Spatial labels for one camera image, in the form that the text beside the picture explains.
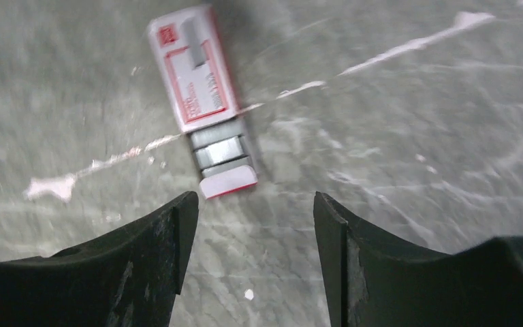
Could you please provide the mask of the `white red staple box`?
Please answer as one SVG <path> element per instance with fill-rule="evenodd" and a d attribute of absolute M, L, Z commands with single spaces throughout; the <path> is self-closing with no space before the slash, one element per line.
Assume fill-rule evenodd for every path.
<path fill-rule="evenodd" d="M 237 116 L 239 105 L 210 4 L 150 21 L 147 36 L 182 133 Z"/>

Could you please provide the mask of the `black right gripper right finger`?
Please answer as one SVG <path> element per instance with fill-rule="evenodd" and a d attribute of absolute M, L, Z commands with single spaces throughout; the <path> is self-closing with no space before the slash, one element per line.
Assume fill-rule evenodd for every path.
<path fill-rule="evenodd" d="M 314 197 L 333 326 L 523 326 L 523 236 L 434 251 Z"/>

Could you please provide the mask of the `grey staple strips tray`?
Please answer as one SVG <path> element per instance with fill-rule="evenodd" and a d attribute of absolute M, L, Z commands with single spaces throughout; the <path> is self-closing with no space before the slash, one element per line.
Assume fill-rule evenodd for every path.
<path fill-rule="evenodd" d="M 205 198 L 224 196 L 258 183 L 253 147 L 241 118 L 193 131 L 189 142 Z"/>

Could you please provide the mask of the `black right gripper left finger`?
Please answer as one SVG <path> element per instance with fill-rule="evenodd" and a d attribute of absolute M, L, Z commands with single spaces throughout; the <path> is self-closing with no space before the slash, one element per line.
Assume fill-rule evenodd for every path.
<path fill-rule="evenodd" d="M 49 258 L 0 262 L 0 326 L 168 326 L 198 204 L 188 191 Z"/>

